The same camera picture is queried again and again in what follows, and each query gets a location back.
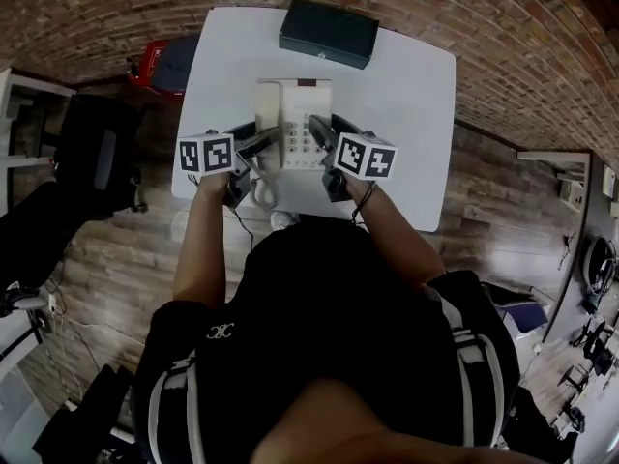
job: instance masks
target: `black t-shirt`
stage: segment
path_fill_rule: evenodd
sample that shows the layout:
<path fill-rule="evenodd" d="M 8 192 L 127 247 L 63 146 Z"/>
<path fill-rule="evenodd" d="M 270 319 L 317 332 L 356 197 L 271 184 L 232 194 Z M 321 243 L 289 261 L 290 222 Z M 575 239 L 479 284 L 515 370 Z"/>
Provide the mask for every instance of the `black t-shirt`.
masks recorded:
<path fill-rule="evenodd" d="M 479 281 L 469 273 L 435 282 L 438 292 L 465 297 L 495 344 L 498 336 L 511 346 L 501 367 L 514 371 L 513 345 Z M 457 353 L 441 304 L 411 293 L 358 227 L 299 224 L 275 232 L 248 256 L 223 309 L 171 302 L 154 314 L 133 390 L 135 434 L 148 457 L 151 389 L 194 349 L 210 463 L 248 462 L 305 384 L 325 377 L 350 385 L 394 431 L 461 443 Z M 163 410 L 160 454 L 191 462 L 179 430 L 185 398 L 168 398 Z"/>

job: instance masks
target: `forearm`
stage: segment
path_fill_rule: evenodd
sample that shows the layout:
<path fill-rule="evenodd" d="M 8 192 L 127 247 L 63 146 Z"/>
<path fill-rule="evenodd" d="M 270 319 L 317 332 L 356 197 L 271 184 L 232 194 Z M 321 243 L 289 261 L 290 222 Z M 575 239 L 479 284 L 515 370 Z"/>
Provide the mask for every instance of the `forearm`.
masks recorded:
<path fill-rule="evenodd" d="M 225 302 L 221 197 L 195 195 L 174 277 L 174 299 L 218 308 Z"/>
<path fill-rule="evenodd" d="M 364 196 L 363 192 L 354 189 L 351 194 L 357 204 Z M 445 274 L 436 251 L 406 221 L 382 188 L 374 187 L 361 215 L 385 260 L 413 289 Z"/>

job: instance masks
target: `white logo on shirt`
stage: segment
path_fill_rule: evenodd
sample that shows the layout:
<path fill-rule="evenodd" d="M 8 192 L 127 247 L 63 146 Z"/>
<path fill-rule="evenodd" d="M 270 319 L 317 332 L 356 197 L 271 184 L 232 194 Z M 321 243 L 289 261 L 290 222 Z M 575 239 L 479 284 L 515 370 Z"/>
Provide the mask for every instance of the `white logo on shirt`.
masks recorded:
<path fill-rule="evenodd" d="M 219 325 L 217 327 L 211 327 L 211 335 L 206 335 L 206 338 L 209 340 L 217 340 L 218 338 L 228 338 L 232 335 L 232 333 L 226 333 L 225 331 L 229 327 L 234 327 L 234 323 L 224 323 L 223 325 Z"/>

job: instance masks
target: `white shoe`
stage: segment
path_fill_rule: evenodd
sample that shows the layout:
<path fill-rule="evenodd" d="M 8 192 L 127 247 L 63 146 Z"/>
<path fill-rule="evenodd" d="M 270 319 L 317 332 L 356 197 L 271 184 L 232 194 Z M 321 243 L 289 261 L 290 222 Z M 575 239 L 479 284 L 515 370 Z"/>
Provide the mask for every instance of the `white shoe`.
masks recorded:
<path fill-rule="evenodd" d="M 283 230 L 284 228 L 294 225 L 295 221 L 292 216 L 285 212 L 271 213 L 271 228 L 275 231 Z"/>

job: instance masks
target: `hand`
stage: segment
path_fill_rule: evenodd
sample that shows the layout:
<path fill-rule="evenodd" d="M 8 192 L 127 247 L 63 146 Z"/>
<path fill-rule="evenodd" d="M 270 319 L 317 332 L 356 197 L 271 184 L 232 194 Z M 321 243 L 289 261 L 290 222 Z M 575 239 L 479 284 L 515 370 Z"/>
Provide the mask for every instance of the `hand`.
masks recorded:
<path fill-rule="evenodd" d="M 346 172 L 343 172 L 343 174 L 344 179 L 346 179 L 346 190 L 348 191 L 348 194 L 350 194 L 355 202 L 359 204 L 368 191 L 369 183 L 366 181 L 360 181 Z"/>
<path fill-rule="evenodd" d="M 200 179 L 200 184 L 197 187 L 197 191 L 198 193 L 205 196 L 223 199 L 223 196 L 225 195 L 225 189 L 227 188 L 229 180 L 230 172 L 204 175 Z"/>

